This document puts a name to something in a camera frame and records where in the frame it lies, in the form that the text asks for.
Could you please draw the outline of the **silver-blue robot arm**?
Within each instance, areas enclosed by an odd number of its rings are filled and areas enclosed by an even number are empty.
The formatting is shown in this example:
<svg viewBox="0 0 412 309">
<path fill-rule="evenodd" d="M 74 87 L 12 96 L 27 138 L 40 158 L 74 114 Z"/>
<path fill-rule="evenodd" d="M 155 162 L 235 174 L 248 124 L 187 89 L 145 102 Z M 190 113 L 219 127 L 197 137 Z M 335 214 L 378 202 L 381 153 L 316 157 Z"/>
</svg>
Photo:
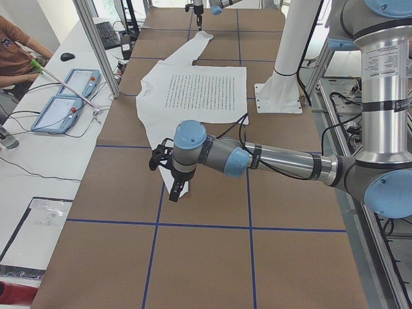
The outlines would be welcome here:
<svg viewBox="0 0 412 309">
<path fill-rule="evenodd" d="M 411 215 L 411 153 L 407 148 L 407 53 L 410 1 L 334 1 L 329 45 L 361 52 L 362 148 L 355 156 L 310 154 L 280 126 L 279 147 L 208 135 L 195 120 L 178 125 L 167 150 L 177 201 L 183 186 L 205 165 L 230 176 L 266 169 L 336 187 L 387 218 Z"/>
<path fill-rule="evenodd" d="M 240 2 L 241 0 L 209 0 L 209 5 L 212 15 L 218 15 L 222 13 L 223 9 L 232 6 Z M 185 12 L 188 12 L 190 9 L 193 10 L 196 15 L 196 25 L 200 31 L 202 28 L 202 14 L 204 13 L 204 5 L 202 0 L 193 0 L 190 3 L 185 5 Z"/>
</svg>

